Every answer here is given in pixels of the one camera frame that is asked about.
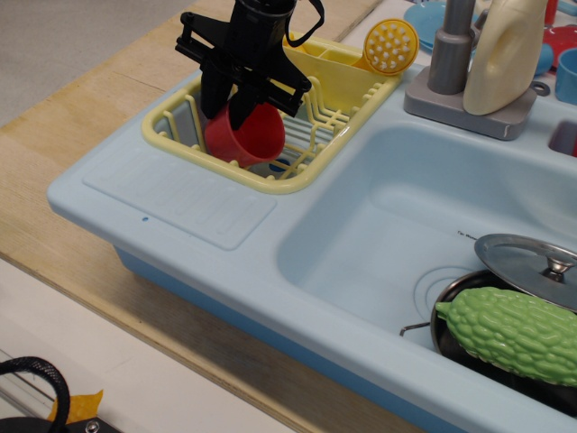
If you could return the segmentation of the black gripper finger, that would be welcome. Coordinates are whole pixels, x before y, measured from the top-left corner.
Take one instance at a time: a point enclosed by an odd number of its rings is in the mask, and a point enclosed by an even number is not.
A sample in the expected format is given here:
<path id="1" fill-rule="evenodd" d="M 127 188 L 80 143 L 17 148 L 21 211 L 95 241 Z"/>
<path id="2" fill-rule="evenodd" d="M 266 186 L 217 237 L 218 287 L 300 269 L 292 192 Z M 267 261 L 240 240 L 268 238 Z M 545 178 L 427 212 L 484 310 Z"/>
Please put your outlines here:
<path id="1" fill-rule="evenodd" d="M 258 104 L 262 92 L 253 86 L 238 87 L 229 101 L 229 120 L 233 130 L 239 130 Z"/>
<path id="2" fill-rule="evenodd" d="M 216 69 L 207 68 L 201 77 L 201 110 L 205 117 L 213 119 L 225 106 L 233 81 Z"/>

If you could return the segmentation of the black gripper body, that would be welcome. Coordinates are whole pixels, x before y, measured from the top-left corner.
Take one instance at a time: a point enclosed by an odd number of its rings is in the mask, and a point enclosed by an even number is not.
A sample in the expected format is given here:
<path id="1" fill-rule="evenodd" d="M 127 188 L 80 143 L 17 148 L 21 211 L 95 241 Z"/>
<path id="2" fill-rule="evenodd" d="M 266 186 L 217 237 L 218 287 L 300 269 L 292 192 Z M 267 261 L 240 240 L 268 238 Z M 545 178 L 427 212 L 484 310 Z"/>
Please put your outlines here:
<path id="1" fill-rule="evenodd" d="M 253 86 L 262 92 L 261 104 L 295 114 L 312 87 L 283 49 L 284 42 L 296 48 L 312 35 L 289 38 L 296 6 L 295 1 L 236 1 L 228 22 L 185 12 L 176 50 L 196 61 L 202 72 L 216 69 L 233 81 L 226 105 L 238 87 Z"/>

